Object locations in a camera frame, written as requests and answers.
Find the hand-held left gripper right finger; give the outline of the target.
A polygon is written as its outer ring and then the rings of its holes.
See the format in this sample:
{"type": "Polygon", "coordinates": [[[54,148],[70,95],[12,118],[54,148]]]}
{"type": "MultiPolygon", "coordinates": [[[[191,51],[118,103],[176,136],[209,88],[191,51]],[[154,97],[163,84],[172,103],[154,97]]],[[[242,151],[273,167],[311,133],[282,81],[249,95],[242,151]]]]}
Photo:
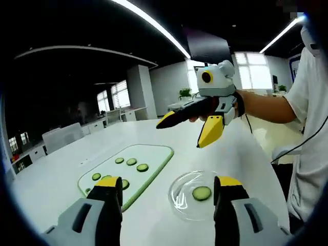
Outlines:
{"type": "Polygon", "coordinates": [[[214,179],[215,245],[286,245],[290,232],[259,199],[232,177],[214,179]]]}

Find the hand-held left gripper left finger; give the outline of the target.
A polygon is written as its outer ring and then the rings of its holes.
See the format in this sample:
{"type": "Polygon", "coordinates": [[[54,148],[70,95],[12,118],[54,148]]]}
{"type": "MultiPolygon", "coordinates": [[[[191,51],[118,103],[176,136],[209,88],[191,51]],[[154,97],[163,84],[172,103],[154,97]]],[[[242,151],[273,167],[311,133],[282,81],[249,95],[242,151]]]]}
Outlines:
{"type": "Polygon", "coordinates": [[[120,245],[122,179],[99,181],[42,233],[47,245],[120,245]]]}

